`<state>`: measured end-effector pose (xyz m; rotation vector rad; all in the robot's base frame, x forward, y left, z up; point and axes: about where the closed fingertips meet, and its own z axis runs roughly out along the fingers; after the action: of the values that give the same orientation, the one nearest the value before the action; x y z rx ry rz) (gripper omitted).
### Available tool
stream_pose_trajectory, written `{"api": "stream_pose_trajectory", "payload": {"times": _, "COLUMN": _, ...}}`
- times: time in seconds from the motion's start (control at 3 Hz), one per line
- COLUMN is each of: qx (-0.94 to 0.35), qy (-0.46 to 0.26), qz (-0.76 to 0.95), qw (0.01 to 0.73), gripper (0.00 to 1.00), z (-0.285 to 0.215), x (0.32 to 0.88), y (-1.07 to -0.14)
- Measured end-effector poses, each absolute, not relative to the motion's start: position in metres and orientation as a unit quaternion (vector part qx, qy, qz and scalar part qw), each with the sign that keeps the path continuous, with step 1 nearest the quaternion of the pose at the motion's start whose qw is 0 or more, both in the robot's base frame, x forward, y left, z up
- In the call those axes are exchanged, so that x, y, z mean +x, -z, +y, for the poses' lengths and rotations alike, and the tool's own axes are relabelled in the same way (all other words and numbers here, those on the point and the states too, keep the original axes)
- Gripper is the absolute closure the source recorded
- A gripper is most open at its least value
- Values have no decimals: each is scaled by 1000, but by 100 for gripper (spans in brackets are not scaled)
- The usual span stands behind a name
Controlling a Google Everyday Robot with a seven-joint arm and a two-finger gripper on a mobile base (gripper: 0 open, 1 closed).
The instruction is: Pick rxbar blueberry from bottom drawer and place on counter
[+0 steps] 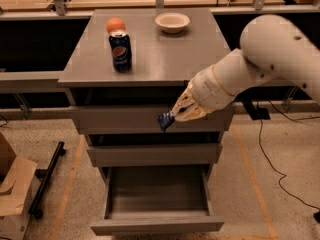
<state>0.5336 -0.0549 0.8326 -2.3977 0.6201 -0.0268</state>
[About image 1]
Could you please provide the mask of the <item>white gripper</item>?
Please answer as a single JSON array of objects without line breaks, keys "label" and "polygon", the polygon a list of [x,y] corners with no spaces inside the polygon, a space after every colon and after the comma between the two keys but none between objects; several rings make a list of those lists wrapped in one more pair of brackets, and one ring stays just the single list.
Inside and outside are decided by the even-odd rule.
[{"label": "white gripper", "polygon": [[209,66],[190,80],[188,88],[174,104],[172,113],[177,122],[192,121],[224,109],[234,98],[217,79],[214,67]]}]

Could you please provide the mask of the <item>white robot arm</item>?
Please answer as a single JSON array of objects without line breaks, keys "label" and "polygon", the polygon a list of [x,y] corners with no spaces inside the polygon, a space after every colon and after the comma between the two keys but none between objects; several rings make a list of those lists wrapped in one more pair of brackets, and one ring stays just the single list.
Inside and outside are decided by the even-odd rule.
[{"label": "white robot arm", "polygon": [[190,80],[171,115],[178,122],[202,118],[277,76],[320,102],[320,50],[289,20],[262,15],[246,25],[238,49]]}]

